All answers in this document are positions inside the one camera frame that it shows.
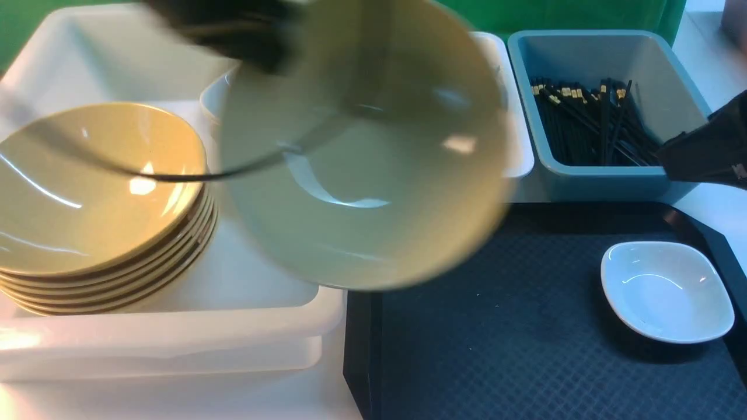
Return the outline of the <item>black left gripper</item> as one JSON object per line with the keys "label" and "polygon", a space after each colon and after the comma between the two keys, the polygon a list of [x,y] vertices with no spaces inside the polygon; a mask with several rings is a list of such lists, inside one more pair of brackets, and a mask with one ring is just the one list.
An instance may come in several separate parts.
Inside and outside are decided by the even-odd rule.
{"label": "black left gripper", "polygon": [[304,56],[301,7],[289,1],[144,1],[182,40],[282,74]]}

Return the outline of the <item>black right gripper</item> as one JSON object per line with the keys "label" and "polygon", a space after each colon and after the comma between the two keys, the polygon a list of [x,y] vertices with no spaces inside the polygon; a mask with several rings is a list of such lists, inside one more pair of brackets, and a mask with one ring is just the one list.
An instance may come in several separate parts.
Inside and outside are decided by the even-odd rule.
{"label": "black right gripper", "polygon": [[746,189],[746,93],[710,114],[707,123],[666,141],[656,153],[667,178]]}

